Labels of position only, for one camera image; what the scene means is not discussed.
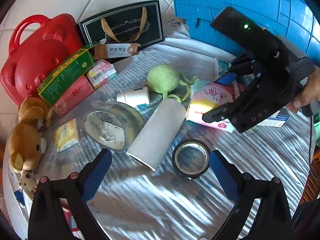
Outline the person's right hand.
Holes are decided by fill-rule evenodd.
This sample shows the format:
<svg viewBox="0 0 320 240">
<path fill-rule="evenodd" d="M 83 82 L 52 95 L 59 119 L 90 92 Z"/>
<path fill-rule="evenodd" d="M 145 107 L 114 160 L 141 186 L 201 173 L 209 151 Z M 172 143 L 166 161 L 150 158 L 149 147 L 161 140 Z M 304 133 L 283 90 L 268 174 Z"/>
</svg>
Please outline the person's right hand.
<svg viewBox="0 0 320 240">
<path fill-rule="evenodd" d="M 298 108 L 308 105 L 314 99 L 320 99 L 320 68 L 316 67 L 314 73 L 308 77 L 308 82 L 302 92 L 300 92 L 293 102 L 287 104 L 287 108 L 293 113 L 298 112 Z"/>
</svg>

